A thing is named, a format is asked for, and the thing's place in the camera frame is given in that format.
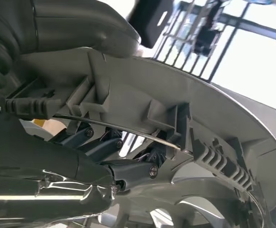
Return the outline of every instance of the shiny plastic surface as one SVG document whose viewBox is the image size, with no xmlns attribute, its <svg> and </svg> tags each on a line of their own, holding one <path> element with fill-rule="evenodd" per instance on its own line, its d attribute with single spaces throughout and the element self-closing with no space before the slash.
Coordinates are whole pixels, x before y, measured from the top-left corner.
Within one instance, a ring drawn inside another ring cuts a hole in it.
<svg viewBox="0 0 276 228">
<path fill-rule="evenodd" d="M 113 189 L 46 170 L 0 166 L 0 227 L 47 227 L 99 215 L 110 206 Z"/>
</svg>

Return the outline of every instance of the screw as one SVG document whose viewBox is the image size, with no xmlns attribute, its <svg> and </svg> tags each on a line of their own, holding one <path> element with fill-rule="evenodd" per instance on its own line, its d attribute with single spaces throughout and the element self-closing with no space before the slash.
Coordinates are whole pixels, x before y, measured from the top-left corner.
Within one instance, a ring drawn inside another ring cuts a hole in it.
<svg viewBox="0 0 276 228">
<path fill-rule="evenodd" d="M 119 140 L 116 142 L 116 146 L 118 148 L 118 149 L 120 149 L 123 146 L 123 141 L 122 140 Z"/>
<path fill-rule="evenodd" d="M 94 135 L 94 131 L 92 130 L 92 128 L 89 128 L 85 132 L 85 136 L 87 136 L 87 137 L 92 137 L 93 135 Z"/>
<path fill-rule="evenodd" d="M 150 167 L 150 169 L 150 177 L 150 178 L 155 178 L 157 177 L 158 174 L 158 167 L 156 165 L 153 165 L 152 167 Z"/>
</svg>

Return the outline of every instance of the white surface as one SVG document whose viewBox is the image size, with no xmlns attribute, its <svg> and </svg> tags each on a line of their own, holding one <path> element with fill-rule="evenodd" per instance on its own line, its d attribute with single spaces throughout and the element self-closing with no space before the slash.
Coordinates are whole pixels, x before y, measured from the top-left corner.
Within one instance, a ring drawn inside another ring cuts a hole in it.
<svg viewBox="0 0 276 228">
<path fill-rule="evenodd" d="M 239 30 L 212 82 L 276 109 L 276 40 Z"/>
<path fill-rule="evenodd" d="M 138 0 L 98 0 L 113 8 L 121 16 L 127 19 Z"/>
</svg>

